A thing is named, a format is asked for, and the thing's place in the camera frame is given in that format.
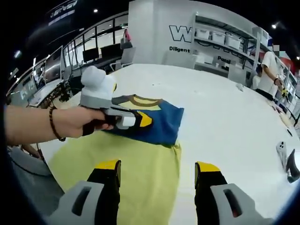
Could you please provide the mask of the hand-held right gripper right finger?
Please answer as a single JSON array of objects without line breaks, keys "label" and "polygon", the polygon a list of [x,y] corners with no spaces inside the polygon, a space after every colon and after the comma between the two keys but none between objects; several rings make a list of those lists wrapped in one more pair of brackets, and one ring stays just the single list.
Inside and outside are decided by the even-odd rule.
[{"label": "hand-held right gripper right finger", "polygon": [[254,200],[233,183],[227,183],[220,169],[209,163],[195,163],[195,207],[199,225],[263,225]]}]

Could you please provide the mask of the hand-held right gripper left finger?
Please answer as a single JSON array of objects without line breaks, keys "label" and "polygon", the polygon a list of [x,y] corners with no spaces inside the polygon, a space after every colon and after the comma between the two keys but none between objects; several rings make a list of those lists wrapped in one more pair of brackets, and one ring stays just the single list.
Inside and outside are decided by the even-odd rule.
[{"label": "hand-held right gripper left finger", "polygon": [[115,225],[120,203],[121,161],[101,162],[86,181],[60,198],[50,216],[52,225]]}]

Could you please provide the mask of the person's left hand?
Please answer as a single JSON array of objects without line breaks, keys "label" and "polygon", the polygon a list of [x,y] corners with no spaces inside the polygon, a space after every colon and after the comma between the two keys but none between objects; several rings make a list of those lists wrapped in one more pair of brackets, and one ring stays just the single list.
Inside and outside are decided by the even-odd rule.
[{"label": "person's left hand", "polygon": [[53,124],[60,137],[78,138],[83,135],[83,126],[93,120],[105,121],[105,114],[76,106],[68,109],[57,109],[52,113]]}]

